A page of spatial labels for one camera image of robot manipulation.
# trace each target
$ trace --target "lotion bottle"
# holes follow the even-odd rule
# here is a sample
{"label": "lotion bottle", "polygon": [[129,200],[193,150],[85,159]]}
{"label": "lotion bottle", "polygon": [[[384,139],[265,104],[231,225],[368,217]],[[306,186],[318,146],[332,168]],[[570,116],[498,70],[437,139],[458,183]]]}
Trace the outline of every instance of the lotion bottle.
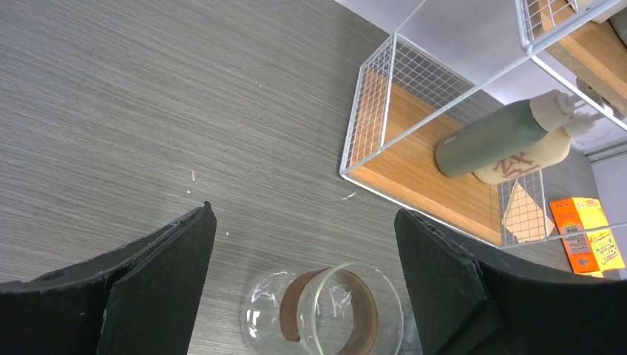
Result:
{"label": "lotion bottle", "polygon": [[570,122],[550,132],[537,143],[475,170],[475,176],[483,183],[496,185],[560,163],[568,156],[572,139],[590,132],[594,122],[602,117],[600,113],[594,116],[577,113]]}
{"label": "lotion bottle", "polygon": [[501,107],[440,141],[435,163],[455,178],[514,155],[568,122],[579,100],[552,90]]}

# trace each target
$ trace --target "wire mesh basket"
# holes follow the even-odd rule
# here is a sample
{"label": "wire mesh basket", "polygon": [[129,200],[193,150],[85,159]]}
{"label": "wire mesh basket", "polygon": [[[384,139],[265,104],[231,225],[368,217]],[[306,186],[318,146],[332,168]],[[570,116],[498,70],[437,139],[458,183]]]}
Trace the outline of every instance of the wire mesh basket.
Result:
{"label": "wire mesh basket", "polygon": [[[599,112],[603,110],[535,54],[611,4],[597,5],[585,14],[560,17],[565,7],[558,1],[564,2],[516,0],[525,55],[479,84],[468,81],[401,31],[395,31],[360,67],[340,175],[499,248],[581,234],[559,235],[555,231],[547,214],[541,171],[513,175],[505,183],[488,186],[472,175],[449,179],[439,174],[433,158],[439,139],[503,106],[482,89],[527,60]],[[552,15],[538,20],[543,11]],[[550,28],[542,26],[540,31],[539,23],[546,21],[551,22]],[[612,118],[607,112],[604,115]],[[470,192],[462,198],[454,196],[462,189]],[[463,208],[454,206],[452,200]]]}

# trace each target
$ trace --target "clear glass jar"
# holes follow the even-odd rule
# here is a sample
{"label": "clear glass jar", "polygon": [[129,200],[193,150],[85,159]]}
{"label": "clear glass jar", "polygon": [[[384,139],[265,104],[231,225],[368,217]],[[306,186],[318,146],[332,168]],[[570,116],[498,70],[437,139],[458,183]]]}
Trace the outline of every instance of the clear glass jar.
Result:
{"label": "clear glass jar", "polygon": [[258,279],[242,329],[258,355],[396,355],[403,313],[390,281],[368,264],[286,268]]}

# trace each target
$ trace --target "tabletop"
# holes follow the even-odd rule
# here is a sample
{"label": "tabletop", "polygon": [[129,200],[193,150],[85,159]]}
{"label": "tabletop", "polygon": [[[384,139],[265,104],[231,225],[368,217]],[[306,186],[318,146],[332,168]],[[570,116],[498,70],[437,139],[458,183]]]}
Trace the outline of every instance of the tabletop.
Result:
{"label": "tabletop", "polygon": [[[246,354],[244,297],[280,266],[364,261],[409,306],[398,207],[337,174],[359,65],[386,33],[331,0],[8,0],[0,16],[0,282],[207,200],[218,227],[190,354]],[[597,194],[576,153],[545,180]],[[569,269],[559,241],[511,252]]]}

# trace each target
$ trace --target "white dispenser cap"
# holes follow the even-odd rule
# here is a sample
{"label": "white dispenser cap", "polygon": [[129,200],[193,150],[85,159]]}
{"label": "white dispenser cap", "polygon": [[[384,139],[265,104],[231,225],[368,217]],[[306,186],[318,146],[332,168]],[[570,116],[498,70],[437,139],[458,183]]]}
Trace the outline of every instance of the white dispenser cap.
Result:
{"label": "white dispenser cap", "polygon": [[601,114],[590,115],[589,113],[575,113],[575,117],[564,125],[564,131],[570,138],[580,137],[592,131],[595,122],[604,117]]}
{"label": "white dispenser cap", "polygon": [[560,90],[551,90],[529,100],[529,108],[540,127],[552,132],[572,118],[575,105],[567,94]]}

